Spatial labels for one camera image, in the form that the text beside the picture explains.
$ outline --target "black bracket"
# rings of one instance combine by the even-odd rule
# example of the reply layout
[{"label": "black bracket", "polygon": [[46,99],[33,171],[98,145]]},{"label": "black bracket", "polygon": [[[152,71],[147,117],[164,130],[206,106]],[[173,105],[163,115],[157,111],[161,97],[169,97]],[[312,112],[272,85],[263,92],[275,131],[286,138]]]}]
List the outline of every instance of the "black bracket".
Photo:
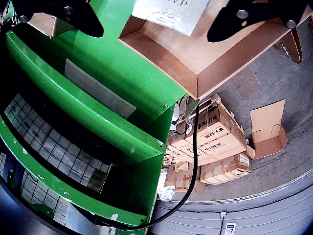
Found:
[{"label": "black bracket", "polygon": [[[34,13],[46,13],[60,18],[78,30],[102,37],[104,30],[92,7],[85,0],[11,0],[22,23],[28,22]],[[0,11],[7,0],[0,0]]]},{"label": "black bracket", "polygon": [[209,42],[223,41],[249,25],[280,18],[290,28],[296,28],[306,6],[313,0],[269,0],[252,3],[252,0],[230,0],[223,7],[208,31]]}]

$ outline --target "white sign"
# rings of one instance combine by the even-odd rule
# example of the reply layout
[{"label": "white sign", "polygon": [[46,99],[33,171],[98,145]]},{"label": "white sign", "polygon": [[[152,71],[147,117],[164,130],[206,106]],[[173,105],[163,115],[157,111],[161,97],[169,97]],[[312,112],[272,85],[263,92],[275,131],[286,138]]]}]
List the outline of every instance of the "white sign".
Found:
[{"label": "white sign", "polygon": [[137,0],[132,15],[190,36],[210,0]]},{"label": "white sign", "polygon": [[236,223],[227,223],[224,235],[234,235]]},{"label": "white sign", "polygon": [[247,157],[244,156],[244,155],[239,154],[239,161],[242,162],[242,163],[245,163],[245,164],[249,165],[249,158],[247,158]]}]

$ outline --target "screw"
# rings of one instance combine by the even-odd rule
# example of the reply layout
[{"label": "screw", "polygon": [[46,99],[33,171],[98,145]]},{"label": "screw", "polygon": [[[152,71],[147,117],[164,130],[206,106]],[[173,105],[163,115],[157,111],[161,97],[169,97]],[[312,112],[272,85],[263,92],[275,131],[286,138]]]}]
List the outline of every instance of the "screw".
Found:
[{"label": "screw", "polygon": [[293,20],[288,20],[287,23],[286,23],[286,26],[290,29],[293,29],[293,28],[296,28],[297,24],[295,21]]},{"label": "screw", "polygon": [[237,11],[236,16],[239,19],[245,19],[249,16],[249,13],[246,10],[239,10],[239,11]]},{"label": "screw", "polygon": [[71,15],[71,14],[73,14],[74,9],[71,6],[66,6],[66,7],[63,8],[63,11],[64,11],[65,14]]},{"label": "screw", "polygon": [[20,16],[20,21],[21,21],[22,23],[26,23],[26,22],[28,21],[28,17],[25,16],[25,15],[21,15],[21,16]]}]

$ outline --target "gray metal wall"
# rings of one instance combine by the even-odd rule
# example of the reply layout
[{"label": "gray metal wall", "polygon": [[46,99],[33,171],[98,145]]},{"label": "gray metal wall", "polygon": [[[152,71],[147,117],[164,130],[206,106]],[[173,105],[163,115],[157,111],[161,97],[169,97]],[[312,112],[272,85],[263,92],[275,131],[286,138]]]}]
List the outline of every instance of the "gray metal wall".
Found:
[{"label": "gray metal wall", "polygon": [[[156,207],[154,218],[168,210]],[[294,196],[258,208],[229,212],[223,221],[236,223],[235,235],[301,235],[313,221],[313,186]],[[217,212],[178,211],[151,228],[156,235],[219,235]]]}]

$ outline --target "gray floor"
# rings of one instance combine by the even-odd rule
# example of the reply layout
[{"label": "gray floor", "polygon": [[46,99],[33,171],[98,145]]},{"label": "gray floor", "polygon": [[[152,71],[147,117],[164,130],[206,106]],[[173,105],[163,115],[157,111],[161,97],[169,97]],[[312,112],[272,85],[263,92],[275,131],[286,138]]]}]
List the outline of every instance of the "gray floor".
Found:
[{"label": "gray floor", "polygon": [[[250,110],[286,99],[282,118],[288,136],[284,151],[251,161],[252,173],[217,186],[205,195],[193,193],[191,201],[237,198],[282,185],[313,167],[313,36],[306,20],[298,27],[303,62],[296,64],[273,47],[214,93],[251,134]],[[180,200],[184,193],[175,193]]]}]

